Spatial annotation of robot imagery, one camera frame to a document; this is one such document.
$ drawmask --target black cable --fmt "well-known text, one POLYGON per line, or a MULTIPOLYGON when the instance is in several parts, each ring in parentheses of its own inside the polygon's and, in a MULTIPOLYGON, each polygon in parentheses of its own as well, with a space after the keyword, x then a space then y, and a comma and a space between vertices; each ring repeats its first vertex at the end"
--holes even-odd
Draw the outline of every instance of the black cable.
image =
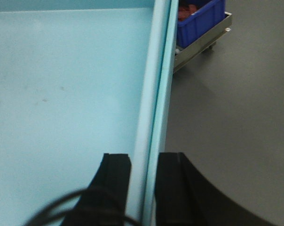
POLYGON ((35 214, 24 226, 35 226, 37 221, 40 221, 40 219, 46 218, 49 214, 49 212, 54 209, 55 207, 63 204, 64 202, 75 198, 79 195, 82 194, 88 194, 88 193, 102 193, 104 195, 106 195, 110 201, 112 201, 112 203, 114 203, 114 205, 117 207, 117 209, 119 211, 122 211, 121 205, 119 203, 119 201, 116 199, 116 197, 110 193, 107 189, 103 188, 103 187, 99 187, 99 186, 94 186, 88 189, 80 189, 77 190, 75 192, 66 194, 64 196, 62 196, 61 198, 55 200, 54 202, 50 203, 49 205, 47 205, 46 207, 44 207, 40 212, 38 212, 37 214, 35 214))
POLYGON ((49 223, 52 223, 54 221, 57 221, 64 216, 66 216, 69 213, 89 213, 89 214, 94 214, 94 215, 104 215, 107 217, 116 217, 118 220, 122 220, 125 222, 130 223, 131 225, 134 226, 142 226, 138 221, 113 210, 108 210, 108 209, 102 209, 102 208, 91 208, 91 207, 86 207, 86 208, 77 208, 77 209, 70 209, 70 210, 63 210, 59 213, 56 213, 47 219, 44 219, 43 221, 37 222, 37 224, 34 224, 32 226, 44 226, 49 223))

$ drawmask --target gray floor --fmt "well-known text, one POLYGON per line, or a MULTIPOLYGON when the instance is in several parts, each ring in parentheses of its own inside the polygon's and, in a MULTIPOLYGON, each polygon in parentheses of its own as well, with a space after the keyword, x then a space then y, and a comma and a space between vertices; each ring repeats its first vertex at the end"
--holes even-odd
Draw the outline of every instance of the gray floor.
MULTIPOLYGON (((227 11, 232 31, 174 75, 166 151, 284 226, 284 0, 228 0, 227 11)), ((269 225, 222 200, 220 225, 269 225)))

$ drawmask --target red items in crate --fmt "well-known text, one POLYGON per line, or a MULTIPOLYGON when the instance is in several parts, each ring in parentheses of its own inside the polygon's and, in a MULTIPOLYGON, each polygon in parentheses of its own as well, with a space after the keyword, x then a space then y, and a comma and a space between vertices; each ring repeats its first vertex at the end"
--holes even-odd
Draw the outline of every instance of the red items in crate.
POLYGON ((187 19, 191 14, 197 11, 197 6, 189 4, 188 6, 179 6, 178 20, 183 21, 187 19))

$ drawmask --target blue bin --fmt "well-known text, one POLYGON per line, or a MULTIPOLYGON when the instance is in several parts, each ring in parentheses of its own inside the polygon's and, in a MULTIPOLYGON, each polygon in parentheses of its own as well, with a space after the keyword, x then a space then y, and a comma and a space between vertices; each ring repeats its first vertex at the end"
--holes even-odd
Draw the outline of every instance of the blue bin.
POLYGON ((225 18, 226 0, 186 0, 200 9, 178 22, 177 45, 185 48, 225 18))

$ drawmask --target cart wheel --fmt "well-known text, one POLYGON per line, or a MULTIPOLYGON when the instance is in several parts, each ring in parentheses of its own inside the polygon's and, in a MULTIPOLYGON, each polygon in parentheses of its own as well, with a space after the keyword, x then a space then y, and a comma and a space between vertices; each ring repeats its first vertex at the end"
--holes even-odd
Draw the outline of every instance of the cart wheel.
POLYGON ((205 53, 207 52, 208 50, 212 50, 213 49, 213 46, 216 45, 216 42, 212 43, 212 45, 210 45, 208 48, 206 48, 202 53, 205 53))

